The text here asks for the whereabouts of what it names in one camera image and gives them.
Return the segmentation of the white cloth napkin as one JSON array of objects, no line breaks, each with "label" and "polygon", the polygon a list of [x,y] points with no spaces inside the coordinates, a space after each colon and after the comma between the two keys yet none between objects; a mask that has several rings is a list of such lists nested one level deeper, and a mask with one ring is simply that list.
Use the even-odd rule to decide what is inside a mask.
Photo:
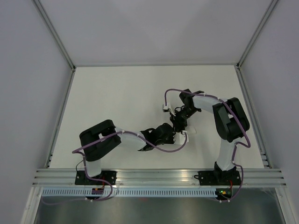
[{"label": "white cloth napkin", "polygon": [[187,128],[185,129],[185,131],[186,131],[188,134],[196,134],[196,133],[197,133],[196,129],[195,129],[193,126],[187,127]]}]

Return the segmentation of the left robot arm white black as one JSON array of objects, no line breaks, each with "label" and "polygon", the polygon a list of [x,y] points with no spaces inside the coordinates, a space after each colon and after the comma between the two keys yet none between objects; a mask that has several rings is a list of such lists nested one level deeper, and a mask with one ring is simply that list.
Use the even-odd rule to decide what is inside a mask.
[{"label": "left robot arm white black", "polygon": [[119,131],[121,129],[116,127],[112,120],[107,119],[79,135],[82,147],[99,140],[100,137],[106,137],[105,140],[83,149],[87,170],[85,178],[90,184],[96,185],[101,182],[100,160],[115,148],[129,148],[143,152],[154,149],[154,146],[174,144],[175,131],[167,123],[133,134],[117,134]]}]

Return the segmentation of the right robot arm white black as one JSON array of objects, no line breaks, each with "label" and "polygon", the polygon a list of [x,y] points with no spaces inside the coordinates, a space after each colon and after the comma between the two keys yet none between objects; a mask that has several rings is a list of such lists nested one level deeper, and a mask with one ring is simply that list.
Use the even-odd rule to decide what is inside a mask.
[{"label": "right robot arm white black", "polygon": [[185,131],[187,120],[202,110],[213,114],[216,131],[221,138],[219,156],[214,163],[213,171],[202,171],[198,174],[202,185],[235,185],[241,184],[240,174],[235,163],[238,145],[251,146],[246,132],[250,128],[249,120],[237,98],[227,100],[206,94],[180,90],[179,97],[183,102],[180,110],[171,112],[170,121],[177,133]]}]

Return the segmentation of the back aluminium frame bar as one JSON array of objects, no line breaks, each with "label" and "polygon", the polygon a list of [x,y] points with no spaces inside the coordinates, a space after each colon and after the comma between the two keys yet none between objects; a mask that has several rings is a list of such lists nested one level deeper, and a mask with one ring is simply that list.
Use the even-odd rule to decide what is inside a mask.
[{"label": "back aluminium frame bar", "polygon": [[222,66],[238,65],[238,63],[103,63],[103,64],[77,64],[74,67],[136,67],[136,66]]}]

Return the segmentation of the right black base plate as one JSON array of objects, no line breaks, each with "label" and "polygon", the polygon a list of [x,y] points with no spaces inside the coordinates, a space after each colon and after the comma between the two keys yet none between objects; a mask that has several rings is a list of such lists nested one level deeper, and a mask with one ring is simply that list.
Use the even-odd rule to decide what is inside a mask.
[{"label": "right black base plate", "polygon": [[225,177],[216,176],[214,171],[199,171],[194,176],[199,181],[200,186],[239,186],[241,184],[241,177],[238,171],[228,174]]}]

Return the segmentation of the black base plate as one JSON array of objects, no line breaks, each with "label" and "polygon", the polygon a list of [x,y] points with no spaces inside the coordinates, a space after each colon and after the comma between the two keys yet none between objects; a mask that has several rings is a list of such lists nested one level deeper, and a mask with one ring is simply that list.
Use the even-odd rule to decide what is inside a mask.
[{"label": "black base plate", "polygon": [[199,181],[200,186],[239,186],[241,184],[241,177],[238,171],[228,174],[225,177],[216,176],[214,171],[199,171],[194,176]]},{"label": "black base plate", "polygon": [[115,185],[116,171],[102,171],[99,175],[88,178],[85,171],[77,171],[75,185]]}]

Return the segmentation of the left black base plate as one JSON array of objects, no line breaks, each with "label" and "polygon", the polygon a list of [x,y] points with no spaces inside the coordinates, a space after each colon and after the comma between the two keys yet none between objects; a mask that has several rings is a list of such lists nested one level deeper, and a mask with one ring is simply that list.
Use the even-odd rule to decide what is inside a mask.
[{"label": "left black base plate", "polygon": [[102,171],[99,175],[88,178],[85,171],[77,171],[75,185],[115,185],[116,171]]}]

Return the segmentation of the front aluminium rail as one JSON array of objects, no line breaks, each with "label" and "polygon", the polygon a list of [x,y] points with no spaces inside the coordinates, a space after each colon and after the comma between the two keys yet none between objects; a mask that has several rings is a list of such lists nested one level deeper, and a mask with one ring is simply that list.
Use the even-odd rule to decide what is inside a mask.
[{"label": "front aluminium rail", "polygon": [[[204,169],[116,169],[114,185],[117,187],[221,187],[205,177],[194,178]],[[286,187],[280,169],[250,168],[240,173],[244,188]],[[75,169],[38,169],[32,180],[34,187],[74,187]]]}]

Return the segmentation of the left aluminium frame post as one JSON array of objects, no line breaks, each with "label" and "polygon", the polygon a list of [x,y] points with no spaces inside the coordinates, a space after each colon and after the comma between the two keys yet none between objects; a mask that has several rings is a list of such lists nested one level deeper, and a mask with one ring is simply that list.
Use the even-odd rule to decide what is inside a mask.
[{"label": "left aluminium frame post", "polygon": [[42,2],[40,0],[32,0],[33,5],[35,6],[36,10],[38,11],[41,19],[43,20],[45,26],[47,27],[50,35],[52,36],[55,44],[57,45],[61,55],[63,56],[64,60],[67,62],[68,66],[70,67],[71,71],[74,71],[76,66],[74,65],[71,57],[69,56],[61,38],[59,37],[58,32],[56,31],[48,13],[46,12]]}]

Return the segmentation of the aluminium frame post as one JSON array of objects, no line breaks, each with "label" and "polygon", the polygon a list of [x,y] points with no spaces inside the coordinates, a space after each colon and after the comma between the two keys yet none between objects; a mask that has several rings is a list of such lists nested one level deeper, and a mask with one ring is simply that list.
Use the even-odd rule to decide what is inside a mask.
[{"label": "aluminium frame post", "polygon": [[74,65],[71,57],[69,56],[61,38],[59,37],[58,32],[56,31],[48,13],[46,12],[42,2],[40,0],[32,0],[33,5],[35,6],[36,10],[38,11],[41,19],[43,20],[45,26],[47,27],[50,35],[52,36],[55,44],[57,45],[61,55],[63,56],[64,60],[67,62],[68,66],[70,67],[71,71],[74,71],[76,66]]},{"label": "aluminium frame post", "polygon": [[279,4],[280,0],[271,0],[268,7],[266,8],[258,26],[256,27],[253,35],[251,36],[248,44],[246,45],[245,50],[243,51],[239,61],[235,64],[236,69],[240,69],[243,63],[245,62],[246,58],[248,57],[248,54],[254,47],[256,41],[258,40],[261,32],[263,31],[265,25],[269,21],[270,17],[272,16],[273,12],[275,11],[277,5]]}]

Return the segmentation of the right aluminium frame post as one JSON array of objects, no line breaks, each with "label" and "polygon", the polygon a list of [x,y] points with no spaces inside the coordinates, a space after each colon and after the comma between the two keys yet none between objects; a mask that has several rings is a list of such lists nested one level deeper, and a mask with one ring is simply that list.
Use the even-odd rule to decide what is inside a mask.
[{"label": "right aluminium frame post", "polygon": [[243,63],[245,62],[246,58],[248,57],[248,54],[254,47],[256,41],[258,40],[261,32],[263,31],[265,25],[269,21],[270,17],[272,16],[273,12],[275,11],[277,5],[279,4],[280,0],[271,0],[268,7],[266,8],[258,26],[256,27],[253,35],[251,36],[248,44],[246,45],[245,50],[243,51],[239,61],[235,64],[236,69],[240,69]]}]

